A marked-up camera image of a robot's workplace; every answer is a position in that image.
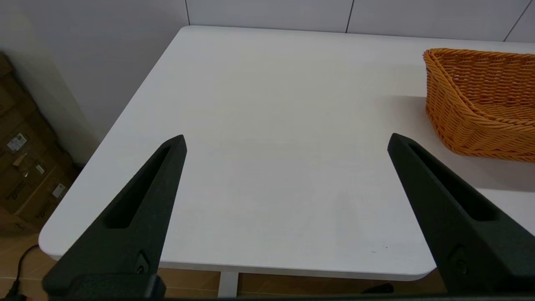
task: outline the black cable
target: black cable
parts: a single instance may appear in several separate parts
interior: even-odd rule
[[[15,295],[17,295],[17,293],[19,292],[19,285],[20,285],[20,271],[22,270],[22,261],[24,260],[24,257],[26,257],[26,255],[33,249],[39,247],[39,245],[34,245],[34,246],[31,246],[30,248],[28,248],[24,254],[22,254],[22,256],[20,257],[19,259],[19,267],[17,269],[17,278],[15,279],[15,281],[13,281],[13,284],[11,285],[11,289],[9,289],[9,291],[7,292],[7,295],[5,295],[6,298],[9,298],[9,297],[13,297]]]

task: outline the wooden floor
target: wooden floor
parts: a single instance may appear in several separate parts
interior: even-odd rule
[[[17,275],[20,256],[37,244],[37,234],[0,237],[0,298],[4,297]],[[46,300],[41,280],[55,261],[41,250],[33,250],[24,260],[21,273],[21,293],[31,300]],[[219,272],[197,270],[160,269],[159,275],[167,286],[166,297],[215,298]],[[359,294],[363,290],[386,281],[338,279],[303,276],[240,274],[238,296],[288,297],[303,295]],[[391,282],[400,294],[440,294],[446,292],[439,273],[435,270],[427,277],[412,282]]]

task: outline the orange wicker basket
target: orange wicker basket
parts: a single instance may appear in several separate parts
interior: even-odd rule
[[[430,49],[425,111],[468,156],[535,162],[535,55]]]

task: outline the white table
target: white table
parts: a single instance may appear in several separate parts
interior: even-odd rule
[[[188,147],[160,266],[411,281],[436,267],[387,153],[415,139],[535,233],[535,164],[464,157],[427,119],[428,48],[535,44],[189,26],[43,228],[64,254],[165,140]]]

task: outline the cardboard box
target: cardboard box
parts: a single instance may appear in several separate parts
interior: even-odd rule
[[[0,139],[0,173],[23,154],[39,157],[54,143],[56,136],[38,111],[34,111],[11,133]]]
[[[56,146],[37,157],[21,154],[0,175],[0,206],[14,214],[64,156]]]
[[[5,56],[0,53],[0,77],[8,74],[12,70],[11,64],[7,61]]]
[[[0,116],[0,139],[9,135],[24,119],[30,116],[36,109],[35,102],[25,94],[19,99],[18,104],[4,115]]]
[[[0,77],[0,116],[14,108],[27,95],[10,74]]]
[[[69,155],[63,153],[41,184],[14,213],[0,206],[0,234],[39,231],[77,176]]]
[[[77,176],[78,173],[74,168],[64,169],[57,166],[32,194],[28,202],[17,211],[16,216],[33,227],[41,229]]]

